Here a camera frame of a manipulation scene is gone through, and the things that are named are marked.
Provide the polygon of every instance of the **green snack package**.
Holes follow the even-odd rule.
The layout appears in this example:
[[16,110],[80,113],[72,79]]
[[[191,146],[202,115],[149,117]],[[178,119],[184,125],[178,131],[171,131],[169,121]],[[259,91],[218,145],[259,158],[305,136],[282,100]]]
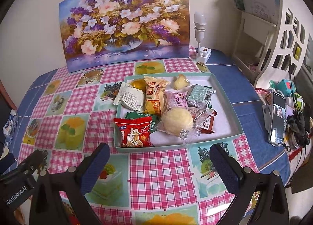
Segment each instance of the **green snack package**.
[[156,115],[150,115],[150,114],[141,114],[138,112],[130,112],[126,114],[125,119],[137,119],[141,117],[146,117],[146,116],[152,116],[152,122],[150,124],[150,133],[153,133],[157,131],[155,128],[157,126],[157,116]]

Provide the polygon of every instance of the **metal bolt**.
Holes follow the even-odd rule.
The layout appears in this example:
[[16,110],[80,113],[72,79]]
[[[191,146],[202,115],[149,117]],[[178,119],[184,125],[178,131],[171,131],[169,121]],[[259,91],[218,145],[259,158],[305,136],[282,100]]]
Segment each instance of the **metal bolt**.
[[279,175],[280,175],[280,173],[279,173],[278,170],[274,170],[274,171],[273,171],[273,174],[274,174],[275,176],[279,176]]
[[246,172],[246,173],[251,173],[251,172],[252,172],[252,169],[249,168],[249,167],[244,167],[244,172]]
[[46,173],[47,173],[46,170],[42,170],[42,171],[40,172],[40,175],[41,175],[41,176],[44,176],[44,175],[46,175]]
[[73,173],[76,171],[76,167],[75,166],[71,166],[67,169],[68,172]]

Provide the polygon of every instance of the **white snack package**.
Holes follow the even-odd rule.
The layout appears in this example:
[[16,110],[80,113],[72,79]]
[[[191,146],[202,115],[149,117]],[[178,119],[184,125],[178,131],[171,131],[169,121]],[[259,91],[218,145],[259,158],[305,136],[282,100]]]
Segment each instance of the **white snack package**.
[[145,94],[142,90],[136,89],[131,85],[122,82],[120,90],[113,102],[114,105],[122,104],[126,108],[138,112],[143,111],[143,103],[145,101]]

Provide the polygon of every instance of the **round bread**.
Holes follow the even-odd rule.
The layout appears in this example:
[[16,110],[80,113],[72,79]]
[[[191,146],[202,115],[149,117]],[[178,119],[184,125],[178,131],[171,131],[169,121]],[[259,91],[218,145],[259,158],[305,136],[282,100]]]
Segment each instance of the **round bread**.
[[182,129],[190,130],[193,126],[193,118],[185,108],[172,108],[162,116],[164,129],[171,135],[179,137]]

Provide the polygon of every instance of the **yellow snack package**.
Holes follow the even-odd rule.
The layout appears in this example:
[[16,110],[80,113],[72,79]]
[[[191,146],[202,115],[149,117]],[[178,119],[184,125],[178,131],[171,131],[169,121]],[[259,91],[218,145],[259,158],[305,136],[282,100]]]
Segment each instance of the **yellow snack package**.
[[170,82],[152,76],[145,76],[146,105],[144,113],[161,116],[164,108],[164,90]]

